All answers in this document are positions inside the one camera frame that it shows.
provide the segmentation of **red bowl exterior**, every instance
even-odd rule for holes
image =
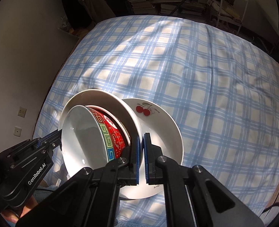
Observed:
[[[93,109],[89,108],[88,109],[92,112],[92,114],[97,118],[99,116],[102,120],[105,126],[107,127],[107,130],[110,134],[113,148],[114,148],[114,154],[115,158],[119,158],[122,154],[122,149],[126,146],[123,136],[120,133],[119,129],[116,127],[116,125],[103,113]]]

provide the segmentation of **red cherry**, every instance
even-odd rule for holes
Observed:
[[[148,110],[148,109],[144,109],[144,115],[145,116],[149,116],[150,115],[150,110]]]
[[[138,113],[142,113],[142,112],[144,111],[144,109],[143,109],[143,107],[141,107],[141,106],[137,106],[137,107],[136,107],[136,111],[137,111]]]

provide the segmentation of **blue and white checkered cloth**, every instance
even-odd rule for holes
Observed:
[[[279,68],[266,53],[186,19],[103,21],[57,76],[34,137],[56,130],[66,102],[92,88],[163,107],[181,131],[183,165],[203,165],[252,211],[262,212],[279,181]],[[60,177],[59,149],[53,160],[49,184]],[[163,193],[121,201],[117,220],[119,226],[166,226]]]

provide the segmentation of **metal bolt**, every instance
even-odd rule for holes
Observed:
[[[91,170],[90,170],[90,168],[88,168],[88,167],[84,167],[84,168],[82,169],[82,173],[83,173],[84,175],[88,175],[90,172],[91,172]]]
[[[118,161],[120,164],[125,164],[127,162],[127,159],[125,157],[120,157]]]
[[[203,167],[202,166],[199,166],[199,165],[196,165],[194,166],[194,170],[197,172],[197,173],[201,173],[203,171]]]
[[[157,160],[158,160],[159,162],[163,162],[163,163],[164,163],[164,162],[167,161],[167,157],[162,155],[162,156],[158,157]]]

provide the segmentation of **electrical outlet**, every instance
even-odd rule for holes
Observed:
[[[24,118],[25,117],[25,113],[26,113],[26,108],[20,107],[20,109],[18,111],[18,116]]]
[[[15,131],[13,132],[13,134],[16,136],[21,136],[21,131],[22,131],[21,128],[15,127]]]

